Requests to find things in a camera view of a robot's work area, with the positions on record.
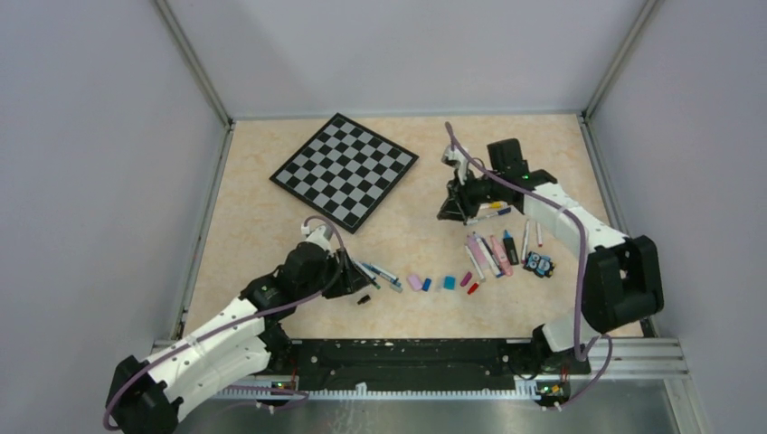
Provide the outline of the black grey chessboard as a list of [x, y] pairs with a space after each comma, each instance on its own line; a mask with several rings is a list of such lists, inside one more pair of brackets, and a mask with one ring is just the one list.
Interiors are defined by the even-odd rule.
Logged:
[[409, 149], [336, 113], [270, 180], [354, 234], [418, 159]]

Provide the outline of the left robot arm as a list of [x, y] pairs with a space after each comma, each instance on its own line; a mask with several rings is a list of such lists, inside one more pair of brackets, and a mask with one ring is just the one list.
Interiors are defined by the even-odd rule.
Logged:
[[281, 320], [318, 297], [353, 295], [372, 284], [344, 249], [299, 243], [271, 273], [252, 280], [221, 312], [186, 337], [115, 369], [103, 427], [172, 433], [200, 404], [241, 378], [289, 365]]

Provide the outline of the owl eraser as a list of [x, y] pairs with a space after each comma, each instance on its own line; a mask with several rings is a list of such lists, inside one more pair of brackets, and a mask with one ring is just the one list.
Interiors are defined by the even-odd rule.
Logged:
[[539, 278], [550, 278], [554, 274], [555, 264], [551, 258], [534, 251], [529, 251], [523, 262], [523, 269]]

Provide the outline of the light blue highlighter cap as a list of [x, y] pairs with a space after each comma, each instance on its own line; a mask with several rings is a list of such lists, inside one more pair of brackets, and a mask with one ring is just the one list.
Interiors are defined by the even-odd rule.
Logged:
[[456, 287], [456, 279], [454, 276], [445, 276], [442, 280], [442, 287], [446, 290], [454, 290]]

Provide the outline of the pink highlighter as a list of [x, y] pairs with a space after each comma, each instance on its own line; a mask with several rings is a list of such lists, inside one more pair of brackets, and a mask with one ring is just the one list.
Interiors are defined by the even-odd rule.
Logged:
[[499, 268], [501, 269], [503, 274], [505, 276], [512, 276], [513, 268], [507, 256], [506, 249], [503, 243], [494, 235], [491, 235], [489, 237], [489, 242], [491, 243], [493, 252], [499, 264]]

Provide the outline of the purple highlighter cap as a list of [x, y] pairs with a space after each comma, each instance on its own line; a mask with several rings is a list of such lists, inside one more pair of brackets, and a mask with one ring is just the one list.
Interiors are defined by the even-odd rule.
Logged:
[[407, 282], [413, 291], [422, 291], [423, 283], [417, 274], [411, 274], [407, 277]]

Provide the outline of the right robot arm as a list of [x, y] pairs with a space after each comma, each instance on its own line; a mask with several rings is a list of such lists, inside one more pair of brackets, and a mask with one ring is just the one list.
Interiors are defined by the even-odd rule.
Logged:
[[485, 203], [502, 201], [543, 226], [578, 260], [575, 302], [564, 316], [537, 327], [530, 359], [543, 373], [586, 359], [613, 330], [653, 316], [664, 307], [658, 248], [596, 218], [543, 169], [530, 170], [515, 138], [487, 146], [489, 167], [453, 137], [441, 161], [453, 170], [441, 220], [467, 222]]

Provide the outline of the purple pen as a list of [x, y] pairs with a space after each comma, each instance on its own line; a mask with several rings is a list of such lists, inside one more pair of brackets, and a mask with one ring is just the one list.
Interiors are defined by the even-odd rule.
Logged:
[[491, 247], [490, 243], [485, 238], [482, 239], [482, 242], [485, 245], [486, 249], [488, 250], [488, 253], [489, 253], [489, 256], [490, 256], [492, 262], [494, 263], [495, 267], [497, 268], [497, 271], [498, 271], [497, 275], [499, 277], [504, 276], [505, 275], [505, 271], [502, 269], [501, 263], [500, 263], [498, 257], [496, 256], [495, 252], [492, 250], [492, 247]]

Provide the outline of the green pen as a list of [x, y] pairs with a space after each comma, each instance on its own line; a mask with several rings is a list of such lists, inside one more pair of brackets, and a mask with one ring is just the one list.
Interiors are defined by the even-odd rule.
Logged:
[[366, 268], [364, 265], [362, 265], [360, 262], [355, 261], [354, 262], [355, 267], [361, 272], [362, 275], [365, 276], [367, 281], [376, 289], [380, 289], [381, 286], [376, 282], [375, 274]]

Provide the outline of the black highlighter blue cap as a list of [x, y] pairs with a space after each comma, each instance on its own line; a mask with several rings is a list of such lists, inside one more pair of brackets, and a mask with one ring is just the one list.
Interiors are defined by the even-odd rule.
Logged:
[[520, 263], [520, 260], [517, 253], [516, 244], [509, 230], [504, 230], [503, 245], [504, 245], [504, 249], [505, 249], [509, 263], [512, 266], [518, 265]]

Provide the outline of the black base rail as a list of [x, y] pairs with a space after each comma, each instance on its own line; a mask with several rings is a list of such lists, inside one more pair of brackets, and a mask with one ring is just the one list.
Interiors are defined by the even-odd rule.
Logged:
[[572, 351], [541, 353], [527, 339], [305, 339], [272, 356], [257, 384], [303, 392], [516, 392], [526, 381], [588, 375]]

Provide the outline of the navy cap marker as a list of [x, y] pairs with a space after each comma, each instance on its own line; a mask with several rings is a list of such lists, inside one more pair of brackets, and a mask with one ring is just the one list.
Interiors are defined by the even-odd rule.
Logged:
[[497, 218], [497, 217], [500, 217], [500, 216], [507, 215], [507, 214], [511, 213], [512, 211], [513, 211], [512, 207], [506, 207], [506, 208], [503, 208], [503, 209], [498, 209], [498, 210], [495, 210], [495, 211], [493, 211], [491, 213], [488, 213], [488, 214], [485, 214], [485, 215], [469, 218], [469, 219], [467, 219], [465, 224], [466, 225], [474, 225], [474, 224], [477, 224], [479, 222], [484, 222], [484, 221], [489, 220], [489, 219], [493, 219], [493, 218]]

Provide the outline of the blue cap thin marker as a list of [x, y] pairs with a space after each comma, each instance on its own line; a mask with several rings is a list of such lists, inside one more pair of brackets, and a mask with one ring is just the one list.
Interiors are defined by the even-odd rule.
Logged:
[[377, 276], [379, 276], [379, 277], [383, 278], [383, 279], [384, 279], [384, 280], [386, 280], [387, 282], [389, 282], [389, 283], [394, 283], [394, 281], [395, 281], [395, 278], [392, 278], [392, 277], [391, 277], [389, 274], [387, 274], [386, 272], [384, 272], [384, 271], [382, 271], [382, 270], [380, 270], [380, 269], [376, 268], [375, 266], [373, 266], [373, 265], [371, 265], [371, 264], [363, 263], [363, 266], [364, 266], [364, 267], [366, 267], [366, 268], [367, 268], [368, 270], [370, 270], [371, 272], [373, 272], [375, 275], [377, 275]]

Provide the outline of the grey white marker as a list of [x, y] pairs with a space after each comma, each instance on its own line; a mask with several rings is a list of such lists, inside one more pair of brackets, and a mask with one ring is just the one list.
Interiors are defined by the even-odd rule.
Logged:
[[464, 246], [464, 250], [466, 251], [466, 253], [467, 253], [468, 257], [469, 257], [469, 260], [470, 260], [472, 266], [474, 267], [475, 271], [477, 272], [478, 281], [479, 282], [485, 282], [486, 281], [486, 277], [485, 277], [485, 275], [483, 273], [482, 268], [478, 264], [478, 261], [477, 261], [475, 255], [473, 254], [472, 250], [470, 249], [470, 247], [468, 245]]

